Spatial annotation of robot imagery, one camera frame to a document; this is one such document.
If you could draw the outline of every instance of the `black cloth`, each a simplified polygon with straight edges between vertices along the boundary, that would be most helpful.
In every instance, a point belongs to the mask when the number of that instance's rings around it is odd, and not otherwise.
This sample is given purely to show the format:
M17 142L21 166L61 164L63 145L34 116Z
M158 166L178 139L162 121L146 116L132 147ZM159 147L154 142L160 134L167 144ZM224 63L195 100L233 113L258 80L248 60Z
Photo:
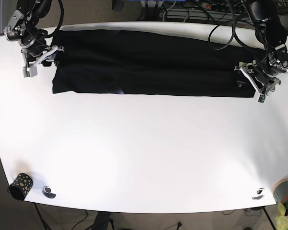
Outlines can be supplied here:
M239 61L253 60L242 47L216 51L202 40L113 30L60 31L53 44L65 47L56 58L53 93L213 97L255 93L243 74L233 71Z

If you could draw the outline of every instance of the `metal bracket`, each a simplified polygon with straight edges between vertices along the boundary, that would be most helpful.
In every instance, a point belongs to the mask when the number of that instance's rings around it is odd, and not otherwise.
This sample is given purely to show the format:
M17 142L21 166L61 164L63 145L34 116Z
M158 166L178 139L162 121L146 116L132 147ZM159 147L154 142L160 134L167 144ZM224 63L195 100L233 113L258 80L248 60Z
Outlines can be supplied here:
M24 15L19 11L16 10L9 20L7 27L4 29L4 33L10 32L15 29L15 26L18 24L19 20L23 19Z
M244 67L248 73L254 73L254 69L249 69L249 66L256 65L256 61L253 60L251 63L239 62L239 66L235 66L234 70L240 71L241 67Z
M34 77L37 75L37 66L41 64L44 60L46 61L53 61L55 58L55 52L57 51L64 51L64 47L59 46L52 46L51 50L44 53L42 56L40 56L36 61L30 63L26 59L26 54L23 52L24 62L25 66L23 67L24 71L24 77Z
M247 72L247 69L246 69L245 67L241 67L239 70L240 70L240 71L243 73L243 75L250 81L250 83L251 83L251 85L253 86L253 88L254 88L257 92L259 92L260 97L259 97L258 102L263 103L264 100L265 100L265 98L266 98L266 96L268 96L268 93L269 93L270 91L272 91L272 92L275 91L275 86L276 86L277 84L281 84L280 79L278 79L278 78L273 78L273 83L267 83L267 88L266 88L265 90L259 89L258 86L257 86L257 84L256 84L256 82L255 82L255 80L254 80L254 79L251 77L251 75Z

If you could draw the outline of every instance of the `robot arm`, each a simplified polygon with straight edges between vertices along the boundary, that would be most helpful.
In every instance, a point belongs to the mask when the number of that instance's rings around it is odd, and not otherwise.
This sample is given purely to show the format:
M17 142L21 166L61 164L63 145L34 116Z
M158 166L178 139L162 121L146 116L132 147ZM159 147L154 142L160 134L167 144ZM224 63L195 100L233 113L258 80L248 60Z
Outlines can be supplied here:
M4 29L7 40L18 41L22 47L25 77L37 75L36 66L38 64L50 66L57 51L63 51L63 47L48 46L45 40L55 35L60 29L64 16L61 0L59 0L61 17L56 30L49 35L46 30L36 28L39 19L48 14L51 3L52 0L18 0L17 10Z
M60 22L52 34L36 28L39 19L48 14L52 0L18 0L17 10L4 30L9 41L18 41L22 47L25 77L35 76L37 64L50 66L57 52L64 51L63 47L48 46L45 41L45 38L52 37L60 29L63 21L64 8L61 0L58 1ZM288 72L288 51L285 45L287 35L273 0L241 1L253 22L256 38L264 45L265 57L261 60L257 58L252 63L241 62L235 70L240 70L249 79L261 95L259 101L264 102L268 92L281 83L276 76ZM243 44L237 35L235 38L252 52L253 49Z
M280 22L273 0L242 0L242 2L255 27L257 40L264 45L266 56L263 60L253 61L250 64L240 63L239 70L253 86L257 85L255 80L261 83L262 87L257 86L255 89L261 94L259 102L264 102L268 92L274 91L275 86L281 84L276 76L288 73L286 30Z

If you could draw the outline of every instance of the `white table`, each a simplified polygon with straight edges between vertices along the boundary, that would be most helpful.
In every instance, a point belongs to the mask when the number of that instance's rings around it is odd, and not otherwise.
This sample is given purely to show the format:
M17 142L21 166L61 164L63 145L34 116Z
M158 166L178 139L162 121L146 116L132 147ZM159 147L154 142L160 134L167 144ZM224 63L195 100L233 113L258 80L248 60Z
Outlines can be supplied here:
M206 40L212 28L130 22L64 30L125 29ZM237 28L237 34L262 47L252 30ZM231 28L222 27L214 37L226 42L230 35ZM275 203L269 187L288 174L288 75L262 104L255 98L53 95L54 66L40 66L32 79L23 78L22 66L20 46L0 37L0 158L9 183L18 173L32 176L27 201L136 213ZM56 198L43 196L44 186ZM258 188L266 189L265 196L252 200Z

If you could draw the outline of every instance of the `cylindrical container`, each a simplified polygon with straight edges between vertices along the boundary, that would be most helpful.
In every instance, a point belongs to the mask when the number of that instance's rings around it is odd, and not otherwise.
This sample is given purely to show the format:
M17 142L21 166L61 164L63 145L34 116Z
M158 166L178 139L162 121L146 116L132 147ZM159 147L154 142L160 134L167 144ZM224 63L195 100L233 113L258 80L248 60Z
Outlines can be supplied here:
M20 173L12 184L8 187L8 192L11 196L18 200L23 201L33 186L33 180L25 173Z
M280 180L272 188L273 198L276 202L280 202L285 205L288 200L288 178Z

